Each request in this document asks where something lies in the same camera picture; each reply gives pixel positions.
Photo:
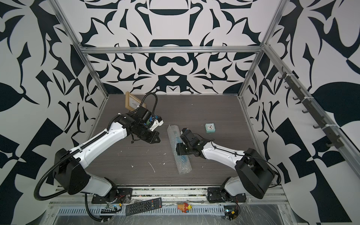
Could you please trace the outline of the blue tape dispenser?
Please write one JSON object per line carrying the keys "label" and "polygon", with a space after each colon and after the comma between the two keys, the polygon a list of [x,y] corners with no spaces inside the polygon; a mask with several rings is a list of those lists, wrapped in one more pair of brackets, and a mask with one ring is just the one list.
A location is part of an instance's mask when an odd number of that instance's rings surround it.
{"label": "blue tape dispenser", "polygon": [[151,126],[154,123],[154,116],[151,115],[148,120],[144,123],[146,126]]}

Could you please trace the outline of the clear bubble wrap sheet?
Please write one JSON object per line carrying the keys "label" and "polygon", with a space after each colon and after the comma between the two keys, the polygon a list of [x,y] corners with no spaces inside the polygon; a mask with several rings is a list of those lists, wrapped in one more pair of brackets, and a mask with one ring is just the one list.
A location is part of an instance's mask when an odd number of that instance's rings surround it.
{"label": "clear bubble wrap sheet", "polygon": [[169,125],[167,127],[167,134],[179,174],[184,175],[191,172],[192,166],[188,156],[180,155],[180,147],[182,147],[183,141],[180,138],[181,132],[179,127],[177,125]]}

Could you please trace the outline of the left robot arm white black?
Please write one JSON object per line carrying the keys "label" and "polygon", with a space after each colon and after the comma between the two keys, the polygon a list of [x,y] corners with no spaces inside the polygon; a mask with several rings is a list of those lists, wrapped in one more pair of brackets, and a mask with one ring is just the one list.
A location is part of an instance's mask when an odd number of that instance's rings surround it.
{"label": "left robot arm white black", "polygon": [[70,151],[56,153],[53,177],[69,195],[77,193],[96,194],[100,197],[115,198],[117,187],[108,178],[100,178],[86,172],[86,168],[105,150],[128,136],[149,144],[159,143],[156,128],[163,125],[160,116],[140,107],[135,113],[118,114],[108,127],[85,143]]}

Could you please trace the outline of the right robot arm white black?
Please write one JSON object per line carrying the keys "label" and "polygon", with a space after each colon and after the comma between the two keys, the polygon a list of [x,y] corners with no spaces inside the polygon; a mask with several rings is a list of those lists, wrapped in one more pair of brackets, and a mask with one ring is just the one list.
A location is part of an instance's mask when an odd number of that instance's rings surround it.
{"label": "right robot arm white black", "polygon": [[254,149],[246,151],[229,149],[202,137],[197,137],[190,129],[181,131],[181,143],[176,145],[178,155],[194,155],[207,160],[217,161],[237,172],[223,184],[225,194],[235,197],[249,193],[262,199],[275,178],[271,164]]}

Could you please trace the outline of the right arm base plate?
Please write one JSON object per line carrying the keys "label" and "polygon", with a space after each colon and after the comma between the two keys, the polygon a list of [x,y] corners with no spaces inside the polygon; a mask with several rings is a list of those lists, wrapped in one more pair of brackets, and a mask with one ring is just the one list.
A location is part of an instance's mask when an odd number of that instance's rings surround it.
{"label": "right arm base plate", "polygon": [[210,203],[245,203],[246,200],[247,197],[245,193],[240,193],[236,196],[233,196],[222,187],[207,188],[207,201]]}

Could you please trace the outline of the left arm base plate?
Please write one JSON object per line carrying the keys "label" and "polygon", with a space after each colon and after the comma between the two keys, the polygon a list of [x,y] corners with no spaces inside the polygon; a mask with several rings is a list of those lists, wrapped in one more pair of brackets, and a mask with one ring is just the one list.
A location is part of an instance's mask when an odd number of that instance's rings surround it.
{"label": "left arm base plate", "polygon": [[111,190],[106,196],[94,195],[91,203],[92,204],[117,204],[117,203],[129,203],[132,199],[132,188],[118,188],[116,191]]}

